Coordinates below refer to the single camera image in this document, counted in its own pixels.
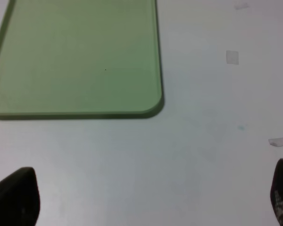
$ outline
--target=white surface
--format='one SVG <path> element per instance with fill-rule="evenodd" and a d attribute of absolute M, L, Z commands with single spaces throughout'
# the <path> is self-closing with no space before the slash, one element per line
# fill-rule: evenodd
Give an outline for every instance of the white surface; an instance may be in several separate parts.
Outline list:
<path fill-rule="evenodd" d="M 278 225 L 283 147 L 268 139 L 283 137 L 283 0 L 247 3 L 158 0 L 166 105 L 154 118 L 0 121 L 0 180 L 35 168 L 37 226 Z"/>

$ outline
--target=white table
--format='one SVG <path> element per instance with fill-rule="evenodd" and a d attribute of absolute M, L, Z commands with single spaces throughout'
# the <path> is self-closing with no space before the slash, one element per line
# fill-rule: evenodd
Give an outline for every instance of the white table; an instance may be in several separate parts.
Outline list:
<path fill-rule="evenodd" d="M 0 180 L 35 168 L 37 226 L 278 225 L 269 192 L 283 147 L 268 139 L 283 137 L 283 0 L 235 3 L 158 0 L 157 116 L 0 121 Z"/>

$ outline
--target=green glass plate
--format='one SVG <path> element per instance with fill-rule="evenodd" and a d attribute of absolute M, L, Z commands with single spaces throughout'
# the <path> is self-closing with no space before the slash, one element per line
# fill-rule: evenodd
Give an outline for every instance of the green glass plate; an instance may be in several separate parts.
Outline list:
<path fill-rule="evenodd" d="M 155 0 L 11 0 L 0 118 L 150 117 L 162 108 Z"/>

